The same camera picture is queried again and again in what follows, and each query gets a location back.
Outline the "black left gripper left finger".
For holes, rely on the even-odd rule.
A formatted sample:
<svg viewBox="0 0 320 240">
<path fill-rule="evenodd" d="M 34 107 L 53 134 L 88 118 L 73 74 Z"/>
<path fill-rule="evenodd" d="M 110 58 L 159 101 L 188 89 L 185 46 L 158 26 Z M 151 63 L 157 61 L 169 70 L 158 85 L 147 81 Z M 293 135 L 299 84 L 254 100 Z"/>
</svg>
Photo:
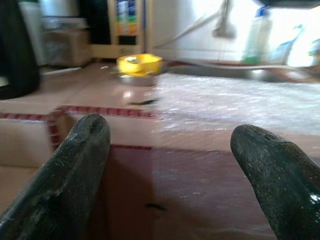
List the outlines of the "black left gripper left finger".
<svg viewBox="0 0 320 240">
<path fill-rule="evenodd" d="M 0 217 L 3 240 L 77 240 L 85 231 L 111 146 L 99 114 L 82 117 Z"/>
</svg>

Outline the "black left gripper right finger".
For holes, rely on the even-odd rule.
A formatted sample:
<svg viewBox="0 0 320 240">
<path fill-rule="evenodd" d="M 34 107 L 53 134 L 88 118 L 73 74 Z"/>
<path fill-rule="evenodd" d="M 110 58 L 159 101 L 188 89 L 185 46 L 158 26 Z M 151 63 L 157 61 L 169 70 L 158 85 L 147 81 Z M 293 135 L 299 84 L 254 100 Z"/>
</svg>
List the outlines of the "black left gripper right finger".
<svg viewBox="0 0 320 240">
<path fill-rule="evenodd" d="M 295 143 L 255 125 L 237 126 L 231 152 L 279 240 L 320 238 L 320 167 Z"/>
</svg>

